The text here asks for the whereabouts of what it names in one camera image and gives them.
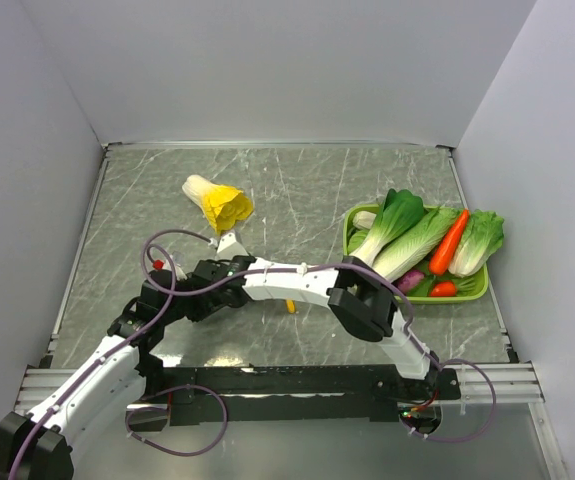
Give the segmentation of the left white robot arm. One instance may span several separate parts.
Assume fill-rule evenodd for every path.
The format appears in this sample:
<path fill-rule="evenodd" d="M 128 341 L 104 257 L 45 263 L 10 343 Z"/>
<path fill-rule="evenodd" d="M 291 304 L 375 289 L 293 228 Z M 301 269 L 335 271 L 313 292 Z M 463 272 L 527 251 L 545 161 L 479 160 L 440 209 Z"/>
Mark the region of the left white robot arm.
<path fill-rule="evenodd" d="M 207 281 L 153 273 L 96 351 L 54 393 L 0 422 L 0 479 L 71 479 L 85 450 L 127 407 L 170 395 L 168 369 L 152 353 L 170 323 L 202 316 Z"/>

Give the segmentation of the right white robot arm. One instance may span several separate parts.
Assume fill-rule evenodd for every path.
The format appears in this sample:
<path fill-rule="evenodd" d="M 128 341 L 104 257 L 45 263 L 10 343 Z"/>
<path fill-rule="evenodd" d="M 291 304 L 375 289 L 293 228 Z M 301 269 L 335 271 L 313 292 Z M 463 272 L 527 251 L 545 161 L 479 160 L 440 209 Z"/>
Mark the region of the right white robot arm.
<path fill-rule="evenodd" d="M 192 290 L 201 300 L 212 293 L 227 299 L 295 300 L 326 308 L 348 334 L 381 346 L 411 396 L 426 398 L 438 387 L 439 362 L 411 330 L 410 301 L 392 282 L 353 257 L 309 265 L 236 256 L 223 276 Z"/>

